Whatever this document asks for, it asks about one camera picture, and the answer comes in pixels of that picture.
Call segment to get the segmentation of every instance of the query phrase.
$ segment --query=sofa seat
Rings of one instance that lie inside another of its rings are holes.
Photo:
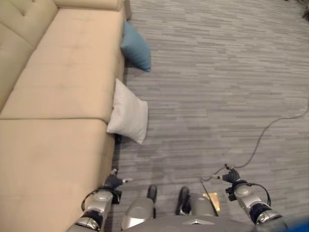
[[[60,8],[0,118],[96,118],[108,123],[123,76],[123,12]]]
[[[110,172],[105,131],[97,119],[0,120],[0,231],[66,230]]]

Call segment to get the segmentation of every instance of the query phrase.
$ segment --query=throw pillow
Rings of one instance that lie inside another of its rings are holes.
[[[120,48],[125,57],[136,67],[150,72],[150,48],[135,28],[126,21],[124,23],[124,37]]]
[[[127,136],[142,144],[146,137],[147,125],[147,102],[138,99],[121,81],[116,79],[113,110],[107,125],[107,132]]]

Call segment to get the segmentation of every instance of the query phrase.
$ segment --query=blue pillow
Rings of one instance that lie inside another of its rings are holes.
[[[124,37],[120,48],[125,57],[136,67],[150,72],[150,48],[142,36],[127,21],[124,24]]]

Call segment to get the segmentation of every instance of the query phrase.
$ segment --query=gray carpet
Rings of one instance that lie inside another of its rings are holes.
[[[124,138],[116,147],[119,176],[135,181],[120,188],[106,231],[120,230],[125,210],[149,184],[158,185],[158,216],[173,215],[183,185],[202,192],[200,176],[225,162],[245,163],[263,128],[304,112],[309,96],[309,28],[295,1],[131,0],[131,7],[152,70],[129,67],[125,79],[148,102],[149,127],[143,145]],[[308,173],[308,115],[271,127],[240,170],[286,216],[309,215]],[[228,201],[228,184],[206,186],[219,193],[222,217],[250,223]]]

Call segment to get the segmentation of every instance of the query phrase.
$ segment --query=robot leg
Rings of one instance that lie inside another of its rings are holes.
[[[182,187],[179,192],[176,215],[216,216],[209,199],[202,194],[190,193],[188,187]]]
[[[121,229],[126,230],[132,226],[136,226],[146,220],[155,218],[155,200],[156,186],[151,185],[148,188],[147,197],[136,199],[127,209],[122,219]]]

